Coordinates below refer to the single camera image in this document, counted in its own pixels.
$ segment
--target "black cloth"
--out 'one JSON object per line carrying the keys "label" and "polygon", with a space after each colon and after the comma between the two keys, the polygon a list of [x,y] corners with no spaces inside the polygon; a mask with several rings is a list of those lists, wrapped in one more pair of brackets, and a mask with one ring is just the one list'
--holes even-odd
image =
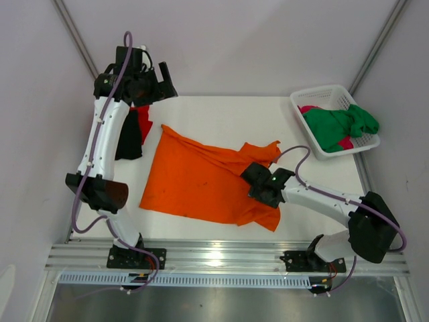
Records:
{"label": "black cloth", "polygon": [[141,157],[141,132],[138,113],[131,110],[122,125],[115,160],[134,160]]}

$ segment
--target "green cloth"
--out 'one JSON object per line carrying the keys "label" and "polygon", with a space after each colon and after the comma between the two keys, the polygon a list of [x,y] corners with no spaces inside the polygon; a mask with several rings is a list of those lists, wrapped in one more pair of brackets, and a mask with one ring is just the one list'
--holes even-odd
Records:
{"label": "green cloth", "polygon": [[343,138],[359,138],[362,132],[376,134],[378,122],[365,110],[351,104],[347,111],[311,109],[302,115],[325,152],[342,151],[338,145]]}

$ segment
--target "orange cloth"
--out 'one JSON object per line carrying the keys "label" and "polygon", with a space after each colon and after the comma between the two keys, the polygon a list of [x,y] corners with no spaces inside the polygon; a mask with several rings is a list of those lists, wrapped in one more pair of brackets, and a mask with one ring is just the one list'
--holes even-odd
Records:
{"label": "orange cloth", "polygon": [[245,143],[237,152],[162,129],[141,208],[238,226],[255,221],[275,231],[280,210],[248,197],[240,175],[252,162],[268,166],[280,154],[278,141],[264,148]]}

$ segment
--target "red cloth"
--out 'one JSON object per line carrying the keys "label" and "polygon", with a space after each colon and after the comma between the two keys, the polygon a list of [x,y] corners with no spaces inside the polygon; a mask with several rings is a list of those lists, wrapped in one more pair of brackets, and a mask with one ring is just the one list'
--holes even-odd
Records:
{"label": "red cloth", "polygon": [[149,105],[141,107],[132,107],[131,110],[133,109],[137,110],[139,127],[141,132],[141,145],[143,145],[153,124],[152,121],[149,121]]}
{"label": "red cloth", "polygon": [[[305,114],[311,109],[322,109],[322,107],[314,105],[306,105],[303,107],[298,106],[298,108],[300,109],[301,114]],[[353,143],[351,143],[350,136],[346,136],[344,139],[338,142],[338,145],[342,147],[343,150],[349,150],[354,148]]]}

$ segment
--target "plastic basket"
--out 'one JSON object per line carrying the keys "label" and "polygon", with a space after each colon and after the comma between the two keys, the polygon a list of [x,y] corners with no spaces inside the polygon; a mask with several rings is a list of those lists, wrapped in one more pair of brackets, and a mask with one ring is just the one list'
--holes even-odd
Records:
{"label": "plastic basket", "polygon": [[303,91],[294,92],[290,95],[290,100],[294,106],[294,111],[298,117],[304,134],[318,160],[326,160],[335,156],[345,156],[346,154],[353,154],[375,148],[380,144],[380,138],[377,134],[364,133],[361,138],[351,138],[354,148],[350,150],[338,151],[328,153],[322,150],[316,138],[314,137],[311,129],[308,127],[306,120],[298,106],[315,105],[323,109],[347,110],[350,104],[356,104],[355,100],[349,92],[340,85],[328,85],[321,87],[314,87],[313,89],[304,89]]}

